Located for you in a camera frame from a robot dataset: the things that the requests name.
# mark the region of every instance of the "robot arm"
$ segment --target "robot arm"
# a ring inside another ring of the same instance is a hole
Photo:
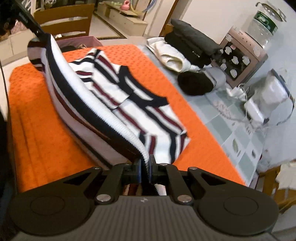
[[[16,20],[21,21],[42,40],[45,32],[23,5],[18,0],[2,0],[0,3],[0,35],[5,35],[11,30]]]
[[[157,164],[153,155],[149,180],[140,168],[93,167],[18,194],[9,214],[21,232],[12,241],[277,241],[269,232],[278,206],[266,194],[197,167]],[[125,185],[144,191],[147,182],[168,195],[122,195]]]

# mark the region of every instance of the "white towel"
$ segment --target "white towel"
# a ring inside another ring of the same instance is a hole
[[[279,183],[279,189],[296,190],[296,163],[290,162],[281,165],[276,181]]]
[[[198,72],[200,70],[198,66],[192,65],[178,50],[166,43],[164,39],[163,37],[150,38],[147,39],[146,44],[163,65],[178,73]]]

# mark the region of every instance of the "green bottle label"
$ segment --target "green bottle label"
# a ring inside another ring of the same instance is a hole
[[[266,27],[272,35],[274,35],[274,33],[278,30],[276,24],[263,12],[258,11],[254,16],[254,19],[263,24],[263,26]]]

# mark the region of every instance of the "orange towel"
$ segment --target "orange towel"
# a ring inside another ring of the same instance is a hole
[[[166,96],[191,138],[176,160],[180,170],[195,166],[244,184],[222,148],[163,73],[134,45],[99,47],[111,62],[127,65],[147,89]],[[89,49],[64,53],[68,62]],[[85,170],[95,163],[73,141],[51,103],[44,81],[32,64],[17,67],[10,77],[9,103],[20,192]]]

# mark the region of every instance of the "striped shirt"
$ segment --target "striped shirt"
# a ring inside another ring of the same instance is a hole
[[[28,57],[46,79],[61,119],[84,150],[104,168],[149,154],[173,163],[189,143],[167,99],[143,87],[127,66],[91,49],[67,63],[55,40],[29,42]]]

